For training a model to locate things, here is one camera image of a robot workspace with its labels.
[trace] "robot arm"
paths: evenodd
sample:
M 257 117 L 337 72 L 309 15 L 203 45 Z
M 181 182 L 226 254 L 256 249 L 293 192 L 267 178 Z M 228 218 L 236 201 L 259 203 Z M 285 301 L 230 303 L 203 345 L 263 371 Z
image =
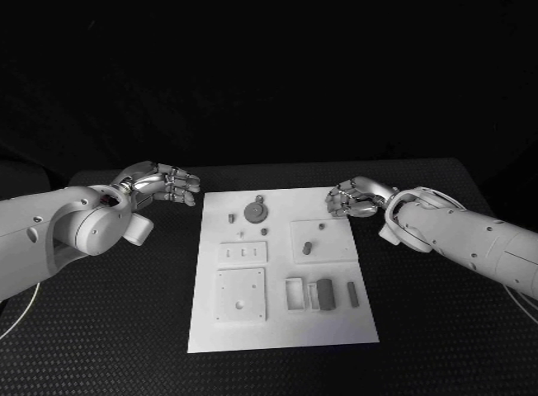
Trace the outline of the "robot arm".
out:
M 468 210 L 425 187 L 399 191 L 365 177 L 335 187 L 327 197 L 334 216 L 368 217 L 386 210 L 380 236 L 442 256 L 538 299 L 538 233 Z
M 103 254 L 120 238 L 141 246 L 154 222 L 135 212 L 154 199 L 194 206 L 200 185 L 178 167 L 143 162 L 110 186 L 67 187 L 0 201 L 0 300 L 70 262 Z

